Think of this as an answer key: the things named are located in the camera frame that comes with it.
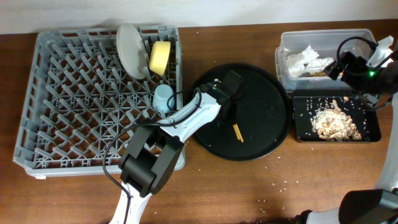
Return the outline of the yellow bowl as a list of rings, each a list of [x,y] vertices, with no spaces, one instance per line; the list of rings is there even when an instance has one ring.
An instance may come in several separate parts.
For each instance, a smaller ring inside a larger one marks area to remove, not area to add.
[[[149,69],[161,77],[168,65],[170,49],[171,43],[168,41],[157,41],[152,47]]]

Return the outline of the grey round plate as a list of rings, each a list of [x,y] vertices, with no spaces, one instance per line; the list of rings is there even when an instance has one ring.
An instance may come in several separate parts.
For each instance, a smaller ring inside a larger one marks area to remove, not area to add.
[[[125,23],[118,28],[116,47],[127,74],[138,80],[144,79],[147,67],[146,48],[140,33],[131,23]]]

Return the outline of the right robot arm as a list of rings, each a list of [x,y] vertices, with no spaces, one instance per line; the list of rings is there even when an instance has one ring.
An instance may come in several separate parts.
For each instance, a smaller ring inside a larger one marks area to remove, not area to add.
[[[369,60],[337,50],[336,60],[324,69],[332,80],[348,84],[358,98],[389,97],[385,104],[392,105],[392,129],[375,188],[348,192],[338,208],[306,210],[294,218],[295,223],[397,223],[397,52],[390,50],[393,41],[391,36],[378,43],[368,41],[373,51]]]

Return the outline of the rice and peanut shell scraps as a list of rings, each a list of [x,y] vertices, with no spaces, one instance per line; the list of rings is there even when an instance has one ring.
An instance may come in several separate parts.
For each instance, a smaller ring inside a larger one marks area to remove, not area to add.
[[[309,97],[297,116],[297,137],[303,141],[367,141],[366,112],[348,96]]]

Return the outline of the light blue plastic cup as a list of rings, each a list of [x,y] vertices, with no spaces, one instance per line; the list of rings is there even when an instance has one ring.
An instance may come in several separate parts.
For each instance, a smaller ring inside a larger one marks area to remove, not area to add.
[[[154,92],[152,106],[157,112],[169,113],[174,108],[174,99],[169,99],[174,94],[173,89],[168,85],[159,85]]]

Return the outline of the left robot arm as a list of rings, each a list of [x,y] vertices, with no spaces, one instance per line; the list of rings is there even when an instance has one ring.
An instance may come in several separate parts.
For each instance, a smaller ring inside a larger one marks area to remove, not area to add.
[[[139,223],[150,197],[170,179],[185,141],[217,117],[229,116],[243,86],[242,76],[229,71],[224,78],[195,88],[191,102],[169,117],[120,132],[134,134],[119,160],[121,179],[114,183],[121,197],[111,223]]]

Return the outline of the white paper napkin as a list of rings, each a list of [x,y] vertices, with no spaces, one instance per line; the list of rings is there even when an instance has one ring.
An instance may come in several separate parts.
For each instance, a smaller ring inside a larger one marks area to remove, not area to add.
[[[303,73],[323,72],[332,62],[334,62],[332,57],[320,58],[318,52],[309,45],[304,51],[289,55],[286,66],[291,77],[299,78]]]

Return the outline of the brown snack wrapper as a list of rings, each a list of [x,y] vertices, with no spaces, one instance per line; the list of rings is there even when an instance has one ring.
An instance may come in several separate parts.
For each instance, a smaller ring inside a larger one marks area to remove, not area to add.
[[[330,74],[334,74],[334,73],[325,73],[325,72],[315,72],[315,73],[303,73],[301,75],[301,77],[327,77]]]

